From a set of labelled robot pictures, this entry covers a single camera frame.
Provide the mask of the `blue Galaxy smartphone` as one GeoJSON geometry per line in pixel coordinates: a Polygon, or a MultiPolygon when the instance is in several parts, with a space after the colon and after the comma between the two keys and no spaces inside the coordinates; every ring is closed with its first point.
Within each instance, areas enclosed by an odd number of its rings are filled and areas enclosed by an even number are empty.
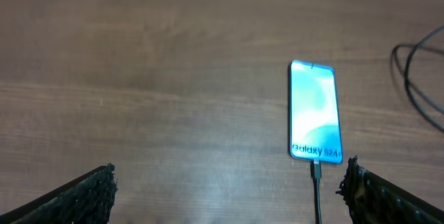
{"type": "Polygon", "coordinates": [[[334,69],[294,60],[289,65],[289,153],[340,164],[341,124],[334,69]]]}

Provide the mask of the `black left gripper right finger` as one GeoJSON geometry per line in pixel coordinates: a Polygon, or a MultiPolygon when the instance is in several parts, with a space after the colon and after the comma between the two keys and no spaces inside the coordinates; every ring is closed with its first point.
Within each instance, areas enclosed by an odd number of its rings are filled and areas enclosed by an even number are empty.
{"type": "Polygon", "coordinates": [[[354,224],[443,224],[443,210],[348,160],[337,193],[354,224]]]}

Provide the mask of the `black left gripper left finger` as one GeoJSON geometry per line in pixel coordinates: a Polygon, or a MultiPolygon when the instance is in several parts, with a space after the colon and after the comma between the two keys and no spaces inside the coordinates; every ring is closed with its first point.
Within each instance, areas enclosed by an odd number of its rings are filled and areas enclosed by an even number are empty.
{"type": "Polygon", "coordinates": [[[107,164],[1,215],[2,223],[108,223],[117,183],[107,164]]]}

